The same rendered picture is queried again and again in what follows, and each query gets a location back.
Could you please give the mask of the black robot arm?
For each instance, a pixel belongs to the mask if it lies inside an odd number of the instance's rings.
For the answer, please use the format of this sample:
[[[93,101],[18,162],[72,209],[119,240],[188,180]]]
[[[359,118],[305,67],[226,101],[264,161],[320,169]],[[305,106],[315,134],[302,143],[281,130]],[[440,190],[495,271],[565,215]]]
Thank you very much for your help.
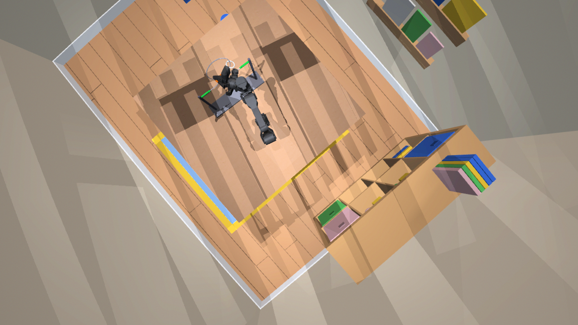
[[[233,68],[231,71],[230,78],[236,79],[237,86],[239,87],[240,98],[243,100],[244,104],[247,104],[248,108],[250,108],[254,114],[255,122],[258,125],[261,133],[261,139],[264,144],[268,145],[276,141],[276,135],[274,134],[272,128],[269,128],[269,120],[264,113],[260,113],[258,108],[258,101],[257,97],[254,93],[253,88],[251,88],[250,83],[247,82],[247,79],[243,76],[238,77],[239,70]],[[253,92],[253,93],[252,93]],[[244,97],[243,97],[244,95]]]

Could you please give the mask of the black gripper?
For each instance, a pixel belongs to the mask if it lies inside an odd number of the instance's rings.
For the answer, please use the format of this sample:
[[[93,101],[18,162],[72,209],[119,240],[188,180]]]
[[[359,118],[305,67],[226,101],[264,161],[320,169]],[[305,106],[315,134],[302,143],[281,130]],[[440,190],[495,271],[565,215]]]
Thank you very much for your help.
[[[221,75],[213,76],[214,80],[218,80],[218,83],[225,89],[228,88],[226,91],[226,95],[232,95],[233,90],[239,91],[239,87],[237,86],[236,79],[230,78],[231,71],[228,66],[224,66]]]

